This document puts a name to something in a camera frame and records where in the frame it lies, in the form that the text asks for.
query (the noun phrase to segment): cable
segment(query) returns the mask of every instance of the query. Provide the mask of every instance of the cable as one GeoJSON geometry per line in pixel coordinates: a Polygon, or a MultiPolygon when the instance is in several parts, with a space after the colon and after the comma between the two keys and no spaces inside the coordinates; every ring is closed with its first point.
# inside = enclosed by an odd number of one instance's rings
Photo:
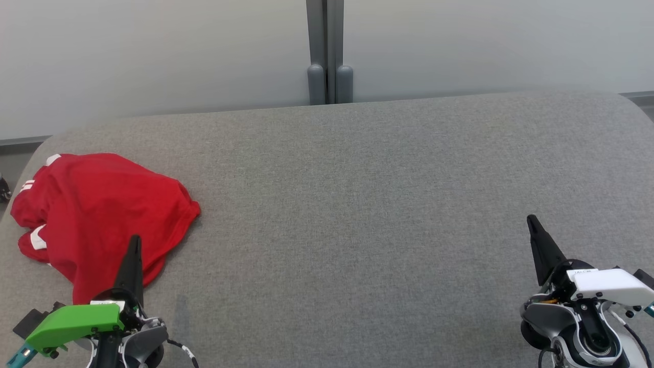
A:
{"type": "Polygon", "coordinates": [[[645,361],[647,362],[647,368],[652,368],[652,361],[649,358],[649,352],[647,352],[647,348],[645,347],[645,344],[643,344],[642,340],[640,340],[640,337],[636,335],[634,330],[629,327],[629,325],[625,325],[625,329],[629,331],[629,333],[634,337],[634,340],[638,343],[638,346],[640,346],[640,350],[643,351],[643,355],[645,356],[645,361]]]}
{"type": "Polygon", "coordinates": [[[617,313],[615,313],[612,310],[609,310],[609,312],[611,312],[611,315],[616,320],[618,320],[618,322],[622,323],[622,326],[624,326],[625,329],[627,331],[629,331],[629,333],[634,337],[634,340],[636,340],[636,342],[638,343],[638,346],[640,346],[640,350],[643,351],[643,355],[645,356],[645,361],[647,362],[647,368],[652,368],[652,361],[649,358],[649,352],[647,351],[647,348],[645,347],[645,344],[643,344],[643,341],[640,340],[640,337],[638,337],[636,332],[634,330],[632,330],[631,327],[629,327],[629,325],[625,322],[625,320],[620,318],[620,316],[618,316],[617,313]]]}
{"type": "Polygon", "coordinates": [[[540,354],[538,354],[538,368],[543,368],[543,357],[545,356],[545,353],[547,353],[547,352],[553,353],[554,349],[544,348],[543,350],[540,351],[540,354]]]}
{"type": "Polygon", "coordinates": [[[191,358],[191,361],[193,362],[193,367],[194,367],[194,368],[199,368],[198,360],[196,359],[196,356],[193,355],[193,353],[191,353],[191,350],[189,350],[185,345],[182,345],[182,344],[180,344],[179,342],[177,342],[177,341],[175,341],[175,340],[171,340],[171,339],[167,339],[166,341],[167,341],[170,345],[175,345],[175,346],[177,346],[178,348],[184,350],[184,352],[186,352],[186,354],[188,354],[189,358],[191,358]]]}

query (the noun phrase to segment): gray fabric surface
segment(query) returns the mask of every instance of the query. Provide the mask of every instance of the gray fabric surface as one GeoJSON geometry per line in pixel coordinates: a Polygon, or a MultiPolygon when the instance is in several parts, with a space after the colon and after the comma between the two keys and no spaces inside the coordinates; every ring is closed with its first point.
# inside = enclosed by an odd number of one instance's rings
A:
{"type": "MultiPolygon", "coordinates": [[[[128,119],[48,139],[177,178],[202,207],[146,310],[206,367],[535,367],[525,217],[568,257],[654,272],[654,125],[613,94],[528,92],[128,119]]],[[[0,355],[70,301],[0,223],[0,355]]],[[[649,317],[634,328],[654,348],[649,317]]],[[[74,346],[34,367],[84,367],[74,346]]],[[[166,348],[162,367],[190,367],[166,348]]]]}

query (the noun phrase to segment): red shirt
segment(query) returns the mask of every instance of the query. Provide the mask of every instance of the red shirt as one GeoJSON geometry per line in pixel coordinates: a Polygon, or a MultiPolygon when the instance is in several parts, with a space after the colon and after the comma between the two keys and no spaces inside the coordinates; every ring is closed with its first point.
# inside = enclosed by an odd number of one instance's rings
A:
{"type": "Polygon", "coordinates": [[[29,228],[20,251],[70,280],[74,304],[114,285],[133,234],[141,236],[147,286],[199,213],[179,181],[112,153],[48,158],[11,208],[29,228]]]}

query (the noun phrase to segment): fabric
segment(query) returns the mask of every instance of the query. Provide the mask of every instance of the fabric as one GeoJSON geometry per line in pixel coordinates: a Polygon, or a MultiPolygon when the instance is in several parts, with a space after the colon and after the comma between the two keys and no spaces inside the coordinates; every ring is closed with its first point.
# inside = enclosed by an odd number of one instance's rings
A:
{"type": "MultiPolygon", "coordinates": [[[[202,216],[145,292],[201,367],[535,367],[526,217],[564,254],[654,272],[654,124],[621,96],[525,92],[168,115],[46,141],[180,180],[202,216]]],[[[69,283],[0,223],[0,356],[69,283]]],[[[653,321],[632,322],[654,349],[653,321]]],[[[85,367],[75,346],[34,368],[85,367]]],[[[189,367],[166,348],[163,368],[189,367]]]]}
{"type": "Polygon", "coordinates": [[[73,283],[73,303],[113,287],[132,235],[141,236],[143,283],[199,215],[174,179],[112,153],[55,154],[16,195],[11,215],[30,228],[20,251],[73,283]]]}

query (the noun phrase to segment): white wall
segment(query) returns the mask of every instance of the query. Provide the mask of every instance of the white wall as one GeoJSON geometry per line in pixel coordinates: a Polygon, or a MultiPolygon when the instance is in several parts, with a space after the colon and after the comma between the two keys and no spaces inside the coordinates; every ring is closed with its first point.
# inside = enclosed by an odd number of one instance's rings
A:
{"type": "Polygon", "coordinates": [[[0,0],[0,139],[309,103],[304,0],[0,0]]]}
{"type": "Polygon", "coordinates": [[[651,0],[346,0],[354,100],[654,90],[651,0]]]}

